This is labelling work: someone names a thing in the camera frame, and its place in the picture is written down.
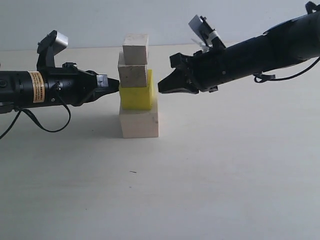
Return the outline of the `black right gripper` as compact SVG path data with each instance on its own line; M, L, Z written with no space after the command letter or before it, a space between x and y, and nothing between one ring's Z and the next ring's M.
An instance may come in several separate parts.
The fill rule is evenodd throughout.
M161 94L215 92L218 86L240 78L240 51L227 47L220 51L201 50L193 55L181 52L169 57L173 72L158 82Z

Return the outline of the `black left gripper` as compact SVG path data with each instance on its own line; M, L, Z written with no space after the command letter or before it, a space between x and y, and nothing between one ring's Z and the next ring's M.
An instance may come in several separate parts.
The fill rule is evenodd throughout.
M24 107L70 105L79 107L119 92L120 81L92 70L80 70L75 63L28 71L24 79Z

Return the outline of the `right robot arm black grey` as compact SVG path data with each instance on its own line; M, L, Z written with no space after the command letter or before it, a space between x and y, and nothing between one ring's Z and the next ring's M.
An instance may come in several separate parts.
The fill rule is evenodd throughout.
M205 47L193 55L171 55L173 72L158 83L162 94L215 92L218 86L247 76L274 81L266 72L320 56L320 12L278 24L263 34L227 47L204 17L194 26Z

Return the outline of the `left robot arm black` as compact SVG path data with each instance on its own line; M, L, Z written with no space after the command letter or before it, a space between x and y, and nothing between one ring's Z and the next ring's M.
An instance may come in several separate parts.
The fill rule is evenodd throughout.
M63 104L79 107L117 93L120 82L93 70L80 70L74 62L36 71L1 71L1 114Z

